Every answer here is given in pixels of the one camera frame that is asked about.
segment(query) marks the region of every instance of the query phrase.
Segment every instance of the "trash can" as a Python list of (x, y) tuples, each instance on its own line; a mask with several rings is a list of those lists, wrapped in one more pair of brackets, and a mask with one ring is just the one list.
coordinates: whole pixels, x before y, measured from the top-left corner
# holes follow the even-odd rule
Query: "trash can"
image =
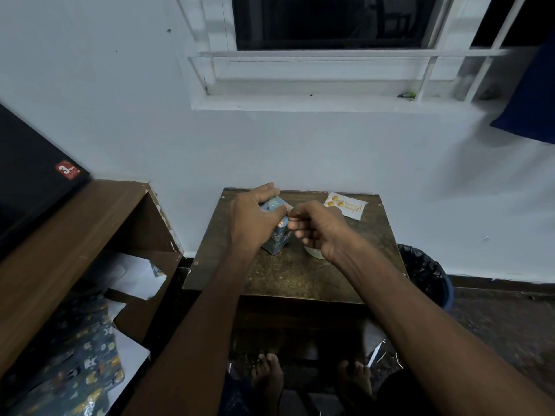
[(449, 311), (454, 299), (453, 286), (441, 265), (418, 248), (397, 246), (411, 282), (444, 311)]

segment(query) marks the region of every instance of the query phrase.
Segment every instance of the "bare foot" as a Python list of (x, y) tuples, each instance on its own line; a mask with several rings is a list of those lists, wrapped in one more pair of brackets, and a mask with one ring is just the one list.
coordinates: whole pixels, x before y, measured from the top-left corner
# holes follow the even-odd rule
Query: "bare foot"
[(349, 414), (367, 415), (373, 407), (370, 369), (355, 362), (352, 375), (347, 374), (348, 361), (341, 361), (338, 367), (337, 389), (343, 405)]
[(251, 385), (259, 394), (259, 412), (263, 416), (277, 416), (283, 390), (283, 372), (274, 353), (260, 354), (251, 371)]

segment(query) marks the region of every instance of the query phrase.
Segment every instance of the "white wall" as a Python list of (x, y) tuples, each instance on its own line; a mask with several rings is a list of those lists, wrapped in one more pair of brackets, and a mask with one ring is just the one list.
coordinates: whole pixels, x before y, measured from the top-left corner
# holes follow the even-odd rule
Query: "white wall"
[(469, 111), (193, 112), (168, 27), (162, 0), (0, 0), (0, 100), (96, 176), (151, 181), (188, 255), (223, 187), (273, 180), (380, 194), (447, 272), (555, 282), (555, 146)]

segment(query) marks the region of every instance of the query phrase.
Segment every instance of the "black monitor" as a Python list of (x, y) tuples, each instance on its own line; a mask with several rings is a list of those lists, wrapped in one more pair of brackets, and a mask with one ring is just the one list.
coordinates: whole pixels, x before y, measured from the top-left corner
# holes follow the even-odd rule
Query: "black monitor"
[(90, 179), (0, 104), (0, 259)]

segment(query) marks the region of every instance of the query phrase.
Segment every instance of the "person's right hand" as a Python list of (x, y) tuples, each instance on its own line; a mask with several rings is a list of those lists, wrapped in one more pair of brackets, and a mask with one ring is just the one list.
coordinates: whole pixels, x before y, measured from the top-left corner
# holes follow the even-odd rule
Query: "person's right hand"
[(317, 201), (295, 206), (288, 214), (287, 227), (310, 248), (322, 251), (323, 258), (335, 264), (338, 249), (355, 236), (345, 218), (335, 206), (326, 207)]

